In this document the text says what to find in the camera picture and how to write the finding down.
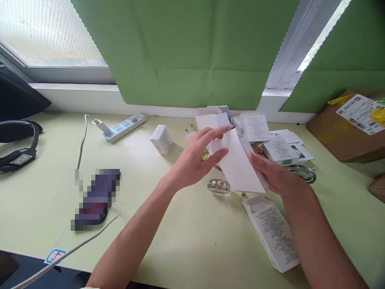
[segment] person's left hand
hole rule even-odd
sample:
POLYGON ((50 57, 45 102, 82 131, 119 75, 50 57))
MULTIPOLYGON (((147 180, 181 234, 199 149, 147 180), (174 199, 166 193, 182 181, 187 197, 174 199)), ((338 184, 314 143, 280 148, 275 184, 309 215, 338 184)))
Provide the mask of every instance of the person's left hand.
POLYGON ((202 158, 205 147, 216 137, 223 138, 223 133, 228 129, 229 126, 204 128, 198 130, 191 138, 175 165, 165 176, 175 185, 176 190, 199 182, 229 152, 228 149, 220 149, 207 160, 204 161, 202 158))

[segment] black bag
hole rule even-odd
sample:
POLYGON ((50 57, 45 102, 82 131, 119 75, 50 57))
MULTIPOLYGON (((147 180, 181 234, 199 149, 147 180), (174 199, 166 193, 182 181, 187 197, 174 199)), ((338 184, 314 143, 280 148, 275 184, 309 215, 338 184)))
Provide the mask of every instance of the black bag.
POLYGON ((50 105, 48 99, 0 62, 0 121, 25 118, 50 105))

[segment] hand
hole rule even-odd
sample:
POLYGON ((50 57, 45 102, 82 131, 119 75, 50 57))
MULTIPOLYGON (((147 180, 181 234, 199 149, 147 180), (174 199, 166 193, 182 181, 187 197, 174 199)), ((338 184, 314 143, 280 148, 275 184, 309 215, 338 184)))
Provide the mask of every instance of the hand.
POLYGON ((229 126, 204 128, 191 138, 175 165, 165 176, 169 182, 175 184, 177 191, 199 182, 229 152, 228 149, 220 149, 206 161, 202 158, 205 147, 216 137, 223 138, 223 133, 228 129, 229 126))
POLYGON ((313 191, 312 187, 299 176, 261 155, 250 153, 249 161, 254 168, 265 174, 270 183, 270 190, 281 197, 303 190, 313 191))

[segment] perfume bottle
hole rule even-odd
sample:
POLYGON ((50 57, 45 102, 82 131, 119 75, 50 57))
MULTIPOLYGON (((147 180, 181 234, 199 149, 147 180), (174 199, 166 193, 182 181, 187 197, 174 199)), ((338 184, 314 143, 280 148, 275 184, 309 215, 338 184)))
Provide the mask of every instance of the perfume bottle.
POLYGON ((207 182, 207 189, 213 193, 228 194, 230 193, 230 184, 225 180, 211 179, 207 182))
POLYGON ((301 179, 303 179, 308 184, 312 184, 316 181, 316 168, 313 167, 306 167, 303 165, 290 165, 286 167, 289 171, 292 173, 295 173, 297 176, 299 176, 301 179))

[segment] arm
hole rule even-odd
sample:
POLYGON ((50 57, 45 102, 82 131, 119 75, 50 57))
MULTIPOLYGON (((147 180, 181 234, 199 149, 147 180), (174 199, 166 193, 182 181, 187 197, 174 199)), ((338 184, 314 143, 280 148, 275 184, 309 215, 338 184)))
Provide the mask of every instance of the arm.
POLYGON ((312 288, 368 288, 345 253, 313 189, 298 176, 259 155, 249 155, 270 189, 281 195, 302 268, 312 288))
POLYGON ((150 247, 175 193, 200 181, 227 154, 228 150, 222 149, 208 160, 202 159, 202 152, 208 143, 215 137, 222 138, 228 128, 205 128, 192 137, 172 169, 161 179, 99 260, 87 287, 126 288, 150 247))

